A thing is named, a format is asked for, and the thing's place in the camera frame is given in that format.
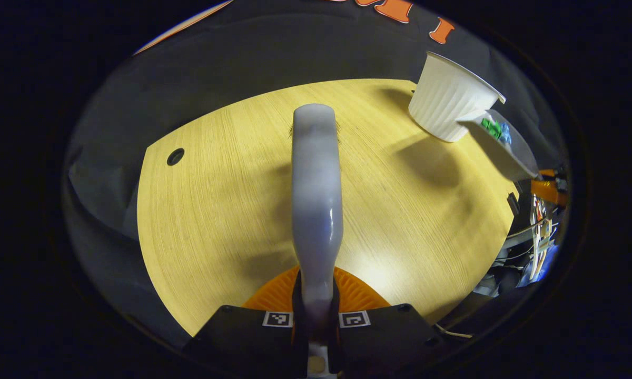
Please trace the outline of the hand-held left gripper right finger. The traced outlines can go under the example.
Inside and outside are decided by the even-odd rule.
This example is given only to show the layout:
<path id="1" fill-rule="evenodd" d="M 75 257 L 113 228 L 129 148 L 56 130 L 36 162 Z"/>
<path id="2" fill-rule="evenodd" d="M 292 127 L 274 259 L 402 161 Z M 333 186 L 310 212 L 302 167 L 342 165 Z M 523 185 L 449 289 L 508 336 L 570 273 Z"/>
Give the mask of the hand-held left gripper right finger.
<path id="1" fill-rule="evenodd" d="M 391 305 L 376 290 L 335 268 L 338 312 L 331 368 L 345 379 L 402 379 L 437 362 L 444 339 L 411 304 Z"/>

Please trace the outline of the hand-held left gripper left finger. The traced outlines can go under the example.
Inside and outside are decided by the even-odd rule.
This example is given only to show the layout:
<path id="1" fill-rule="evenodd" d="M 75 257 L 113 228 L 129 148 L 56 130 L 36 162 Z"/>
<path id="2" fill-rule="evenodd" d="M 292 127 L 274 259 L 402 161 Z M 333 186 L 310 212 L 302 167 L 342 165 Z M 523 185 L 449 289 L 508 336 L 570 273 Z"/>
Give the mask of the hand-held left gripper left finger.
<path id="1" fill-rule="evenodd" d="M 299 267 L 278 274 L 241 307 L 220 306 L 183 353 L 240 379 L 305 379 L 307 341 L 293 305 Z"/>

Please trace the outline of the grey plastic dustpan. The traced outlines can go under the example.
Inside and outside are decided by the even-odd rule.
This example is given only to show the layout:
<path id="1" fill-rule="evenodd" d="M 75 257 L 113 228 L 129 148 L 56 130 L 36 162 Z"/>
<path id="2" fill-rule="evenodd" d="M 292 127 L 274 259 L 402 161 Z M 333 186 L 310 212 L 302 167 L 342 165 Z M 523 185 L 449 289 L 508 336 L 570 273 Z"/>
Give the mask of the grey plastic dustpan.
<path id="1" fill-rule="evenodd" d="M 506 144 L 492 136 L 482 126 L 483 121 L 508 125 L 511 143 Z M 508 180 L 518 182 L 540 177 L 540 169 L 530 146 L 501 113 L 493 109 L 474 111 L 456 118 L 456 122 L 469 131 L 492 164 Z"/>

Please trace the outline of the green paper scrap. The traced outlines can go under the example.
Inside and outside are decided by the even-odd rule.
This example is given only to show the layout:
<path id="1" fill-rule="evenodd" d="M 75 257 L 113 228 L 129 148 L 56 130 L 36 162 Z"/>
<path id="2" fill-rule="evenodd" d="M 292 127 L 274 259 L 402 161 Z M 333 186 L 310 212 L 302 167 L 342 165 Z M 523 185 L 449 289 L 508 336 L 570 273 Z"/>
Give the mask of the green paper scrap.
<path id="1" fill-rule="evenodd" d="M 503 134 L 501 123 L 484 117 L 482 118 L 480 125 L 485 131 L 487 131 L 490 136 L 494 137 L 494 139 L 501 139 L 501 136 Z"/>

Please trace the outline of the white ribbed garbage bin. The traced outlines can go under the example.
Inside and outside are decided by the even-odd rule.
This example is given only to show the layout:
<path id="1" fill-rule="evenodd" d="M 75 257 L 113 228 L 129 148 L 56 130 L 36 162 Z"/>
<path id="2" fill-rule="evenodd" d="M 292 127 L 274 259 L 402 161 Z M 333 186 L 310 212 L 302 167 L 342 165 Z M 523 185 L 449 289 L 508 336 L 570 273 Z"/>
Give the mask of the white ribbed garbage bin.
<path id="1" fill-rule="evenodd" d="M 506 101 L 503 93 L 479 75 L 429 51 L 408 113 L 432 136 L 454 143 L 468 131 L 458 123 L 459 119 Z"/>

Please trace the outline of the small grey broom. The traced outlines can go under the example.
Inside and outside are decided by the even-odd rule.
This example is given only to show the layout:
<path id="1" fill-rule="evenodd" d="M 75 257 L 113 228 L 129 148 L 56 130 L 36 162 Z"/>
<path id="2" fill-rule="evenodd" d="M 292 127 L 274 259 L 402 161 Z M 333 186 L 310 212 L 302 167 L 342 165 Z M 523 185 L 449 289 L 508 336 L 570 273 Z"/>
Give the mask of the small grey broom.
<path id="1" fill-rule="evenodd" d="M 343 239 L 339 139 L 333 108 L 302 105 L 293 113 L 291 230 L 307 334 L 306 379 L 337 379 L 330 359 L 334 267 Z"/>

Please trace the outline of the wooden desktop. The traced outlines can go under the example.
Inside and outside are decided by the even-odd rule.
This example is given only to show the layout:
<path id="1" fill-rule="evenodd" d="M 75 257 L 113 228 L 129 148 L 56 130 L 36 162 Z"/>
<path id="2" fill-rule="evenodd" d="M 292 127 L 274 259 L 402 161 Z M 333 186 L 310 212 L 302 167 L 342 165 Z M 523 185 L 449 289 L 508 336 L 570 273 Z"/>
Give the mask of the wooden desktop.
<path id="1" fill-rule="evenodd" d="M 415 84 L 347 79 L 278 89 L 197 118 L 147 148 L 140 248 L 160 299 L 193 336 L 296 266 L 291 235 L 295 108 L 333 108 L 343 241 L 336 266 L 390 304 L 437 322 L 499 254 L 515 185 L 471 136 L 445 143 L 408 114 Z"/>

